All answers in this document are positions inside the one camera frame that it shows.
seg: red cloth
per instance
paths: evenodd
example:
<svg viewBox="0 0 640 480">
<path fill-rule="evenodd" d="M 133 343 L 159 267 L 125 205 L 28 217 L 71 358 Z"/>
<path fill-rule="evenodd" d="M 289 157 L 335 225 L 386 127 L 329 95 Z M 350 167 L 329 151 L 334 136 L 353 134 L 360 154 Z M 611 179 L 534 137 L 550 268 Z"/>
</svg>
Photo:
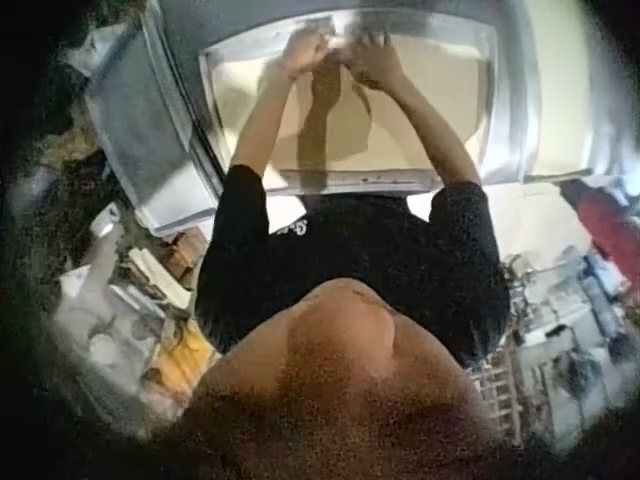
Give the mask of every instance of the red cloth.
<svg viewBox="0 0 640 480">
<path fill-rule="evenodd" d="M 593 243 L 616 264 L 634 288 L 640 287 L 640 231 L 606 192 L 592 190 L 577 206 L 578 217 Z"/>
</svg>

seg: red object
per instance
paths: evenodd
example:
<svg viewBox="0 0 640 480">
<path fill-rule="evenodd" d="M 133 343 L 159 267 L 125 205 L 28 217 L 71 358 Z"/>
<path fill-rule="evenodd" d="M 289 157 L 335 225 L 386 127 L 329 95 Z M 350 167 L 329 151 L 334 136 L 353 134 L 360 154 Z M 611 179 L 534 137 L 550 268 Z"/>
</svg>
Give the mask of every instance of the red object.
<svg viewBox="0 0 640 480">
<path fill-rule="evenodd" d="M 634 288 L 639 288 L 640 231 L 625 217 L 618 202 L 606 192 L 591 190 L 580 199 L 576 210 L 593 243 Z"/>
</svg>

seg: black t-shirt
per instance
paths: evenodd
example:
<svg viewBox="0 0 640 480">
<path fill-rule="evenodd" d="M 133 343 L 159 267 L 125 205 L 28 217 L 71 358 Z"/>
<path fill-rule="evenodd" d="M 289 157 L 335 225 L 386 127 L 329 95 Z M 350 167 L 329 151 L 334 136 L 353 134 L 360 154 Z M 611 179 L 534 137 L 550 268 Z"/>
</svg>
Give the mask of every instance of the black t-shirt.
<svg viewBox="0 0 640 480">
<path fill-rule="evenodd" d="M 222 353 L 319 284 L 364 282 L 435 335 L 464 366 L 504 334 L 509 293 L 487 197 L 473 183 L 436 194 L 430 221 L 398 199 L 327 196 L 272 235 L 261 179 L 229 170 L 198 280 L 196 314 Z"/>
</svg>

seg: hand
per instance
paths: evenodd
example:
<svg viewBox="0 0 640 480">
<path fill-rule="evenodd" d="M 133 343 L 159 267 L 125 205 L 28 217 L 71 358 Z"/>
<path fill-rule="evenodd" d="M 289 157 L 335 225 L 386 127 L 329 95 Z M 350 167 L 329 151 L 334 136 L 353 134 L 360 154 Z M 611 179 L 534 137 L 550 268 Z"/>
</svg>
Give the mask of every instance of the hand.
<svg viewBox="0 0 640 480">
<path fill-rule="evenodd" d="M 281 62 L 287 75 L 295 80 L 301 74 L 313 70 L 329 53 L 325 35 L 316 30 L 302 29 L 289 38 Z"/>
<path fill-rule="evenodd" d="M 374 90 L 389 91 L 404 72 L 389 34 L 379 37 L 371 32 L 361 33 L 340 58 L 356 81 Z"/>
<path fill-rule="evenodd" d="M 311 81 L 312 108 L 328 112 L 340 100 L 340 63 L 328 55 L 313 71 Z"/>
</svg>

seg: skin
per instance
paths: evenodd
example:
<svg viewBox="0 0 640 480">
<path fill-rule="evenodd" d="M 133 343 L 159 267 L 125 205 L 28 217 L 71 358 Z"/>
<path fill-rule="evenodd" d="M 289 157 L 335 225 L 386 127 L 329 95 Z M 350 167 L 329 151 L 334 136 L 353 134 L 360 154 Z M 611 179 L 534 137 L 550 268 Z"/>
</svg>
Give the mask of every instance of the skin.
<svg viewBox="0 0 640 480">
<path fill-rule="evenodd" d="M 421 139 L 440 135 L 424 143 L 445 182 L 477 181 L 455 134 L 406 84 L 388 39 L 379 45 L 372 38 L 343 52 L 354 77 L 397 98 Z M 278 130 L 274 118 L 281 118 L 292 82 L 326 53 L 316 32 L 292 37 L 240 137 L 235 164 L 264 172 Z M 259 411 L 277 413 L 240 421 L 247 409 L 222 411 L 225 396 L 237 399 L 233 405 L 259 399 Z M 261 324 L 219 360 L 200 381 L 179 430 L 181 438 L 195 439 L 190 448 L 198 458 L 225 449 L 251 478 L 460 478 L 470 468 L 491 470 L 496 457 L 488 452 L 503 449 L 483 408 L 433 335 L 364 283 L 339 278 Z"/>
</svg>

